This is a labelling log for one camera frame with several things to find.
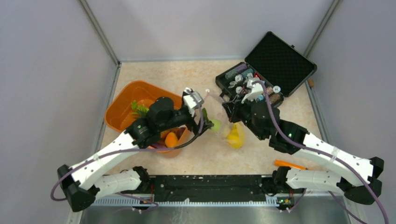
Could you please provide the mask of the orange yellow mango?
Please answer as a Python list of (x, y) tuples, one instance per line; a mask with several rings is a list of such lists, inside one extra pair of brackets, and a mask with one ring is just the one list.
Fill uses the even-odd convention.
[(165, 146), (168, 148), (174, 148), (177, 146), (178, 137), (174, 132), (169, 132), (164, 140)]

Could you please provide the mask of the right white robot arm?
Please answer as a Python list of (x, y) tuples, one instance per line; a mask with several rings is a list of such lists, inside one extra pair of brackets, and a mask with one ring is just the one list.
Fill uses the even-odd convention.
[(283, 165), (272, 174), (277, 191), (333, 191), (364, 205), (373, 204), (381, 195), (382, 182), (378, 177), (383, 171), (383, 159), (364, 159), (344, 152), (306, 128), (280, 119), (279, 109), (267, 106), (264, 100), (250, 103), (236, 100), (224, 102), (222, 106), (231, 122), (241, 121), (259, 140), (268, 139), (271, 148), (311, 160), (325, 168), (324, 171), (314, 171)]

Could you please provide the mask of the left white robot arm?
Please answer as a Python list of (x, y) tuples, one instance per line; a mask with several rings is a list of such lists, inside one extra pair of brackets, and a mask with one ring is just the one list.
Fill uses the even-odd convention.
[[(139, 152), (173, 151), (186, 147), (213, 126), (212, 122), (205, 121), (204, 100), (197, 93), (184, 95), (182, 99), (182, 107), (176, 110), (172, 99), (158, 98), (146, 115), (136, 119), (109, 145), (78, 164), (59, 167), (51, 199), (57, 200), (54, 192), (60, 186), (71, 210), (79, 212), (100, 197), (125, 190), (146, 192), (150, 181), (145, 169), (137, 167), (116, 175), (106, 175), (106, 172)], [(180, 126), (193, 131), (192, 139), (176, 147), (152, 148), (161, 139), (162, 132)]]

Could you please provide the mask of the clear zip top bag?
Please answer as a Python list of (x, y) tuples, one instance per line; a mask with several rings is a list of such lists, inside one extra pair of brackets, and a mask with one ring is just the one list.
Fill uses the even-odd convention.
[(215, 90), (206, 89), (204, 97), (206, 117), (213, 123), (211, 130), (231, 148), (239, 149), (245, 143), (245, 133), (240, 122), (232, 123), (223, 107), (226, 101)]

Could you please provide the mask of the orange pineapple toy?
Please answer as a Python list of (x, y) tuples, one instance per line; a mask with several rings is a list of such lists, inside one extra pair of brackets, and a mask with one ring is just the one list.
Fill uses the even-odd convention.
[(144, 117), (149, 112), (149, 108), (144, 105), (138, 104), (136, 100), (132, 101), (130, 106), (132, 110), (130, 115)]

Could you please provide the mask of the yellow bell pepper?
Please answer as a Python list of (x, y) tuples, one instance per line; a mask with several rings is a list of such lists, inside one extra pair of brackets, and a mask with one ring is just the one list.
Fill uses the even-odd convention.
[(243, 126), (240, 123), (234, 123), (230, 133), (226, 136), (227, 143), (235, 149), (241, 148), (245, 143), (245, 134)]

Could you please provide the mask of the white radish with leaves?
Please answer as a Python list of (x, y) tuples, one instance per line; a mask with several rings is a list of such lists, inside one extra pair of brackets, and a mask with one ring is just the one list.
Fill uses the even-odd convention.
[(215, 132), (218, 137), (225, 138), (231, 131), (230, 123), (225, 112), (220, 110), (207, 110), (207, 116), (210, 121), (214, 123), (214, 127), (210, 130)]

